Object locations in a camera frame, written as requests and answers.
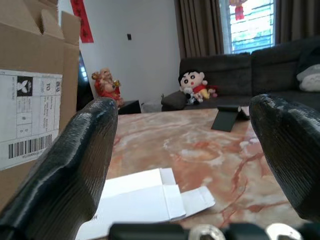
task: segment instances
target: gray sofa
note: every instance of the gray sofa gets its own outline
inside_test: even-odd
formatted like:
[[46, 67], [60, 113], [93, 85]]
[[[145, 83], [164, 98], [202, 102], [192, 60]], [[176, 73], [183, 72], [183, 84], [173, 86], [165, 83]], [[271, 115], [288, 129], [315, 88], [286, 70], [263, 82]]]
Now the gray sofa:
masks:
[[200, 105], [186, 105], [185, 95], [176, 91], [162, 99], [162, 111], [208, 109], [219, 105], [248, 106], [253, 96], [264, 93], [320, 111], [320, 92], [299, 90], [296, 79], [301, 53], [316, 46], [320, 46], [320, 36], [279, 44], [251, 54], [182, 59], [179, 72], [190, 69], [204, 72], [208, 85], [218, 87], [218, 97]]

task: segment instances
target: white pillow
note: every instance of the white pillow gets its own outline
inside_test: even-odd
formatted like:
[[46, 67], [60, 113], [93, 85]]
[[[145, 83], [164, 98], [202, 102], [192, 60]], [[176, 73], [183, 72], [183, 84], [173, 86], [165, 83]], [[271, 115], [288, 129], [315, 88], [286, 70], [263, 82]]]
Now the white pillow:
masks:
[[302, 91], [320, 92], [320, 64], [308, 67], [300, 72], [296, 78]]

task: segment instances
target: curtain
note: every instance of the curtain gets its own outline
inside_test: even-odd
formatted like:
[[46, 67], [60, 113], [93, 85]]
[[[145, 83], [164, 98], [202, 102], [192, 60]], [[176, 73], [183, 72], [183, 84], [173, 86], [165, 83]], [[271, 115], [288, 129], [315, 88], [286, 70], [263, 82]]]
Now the curtain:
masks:
[[175, 0], [180, 57], [224, 53], [219, 0]]
[[320, 0], [276, 0], [277, 44], [320, 34]]

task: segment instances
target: marble table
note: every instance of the marble table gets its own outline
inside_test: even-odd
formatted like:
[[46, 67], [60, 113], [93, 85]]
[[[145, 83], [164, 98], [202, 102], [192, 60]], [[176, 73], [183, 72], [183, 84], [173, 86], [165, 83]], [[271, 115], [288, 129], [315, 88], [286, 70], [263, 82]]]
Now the marble table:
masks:
[[181, 192], [207, 186], [215, 206], [181, 220], [185, 228], [302, 224], [271, 173], [250, 121], [237, 122], [230, 133], [211, 130], [217, 112], [120, 115], [107, 178], [172, 168]]

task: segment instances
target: wall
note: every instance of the wall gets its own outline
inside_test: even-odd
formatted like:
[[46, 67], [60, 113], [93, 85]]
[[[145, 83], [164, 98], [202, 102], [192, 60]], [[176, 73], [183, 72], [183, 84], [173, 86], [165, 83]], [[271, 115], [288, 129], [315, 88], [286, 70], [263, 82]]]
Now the wall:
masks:
[[[143, 103], [179, 89], [174, 0], [85, 0], [84, 4], [94, 39], [94, 43], [80, 41], [89, 76], [110, 68], [122, 83], [125, 101]], [[70, 0], [59, 0], [59, 10], [72, 13]]]

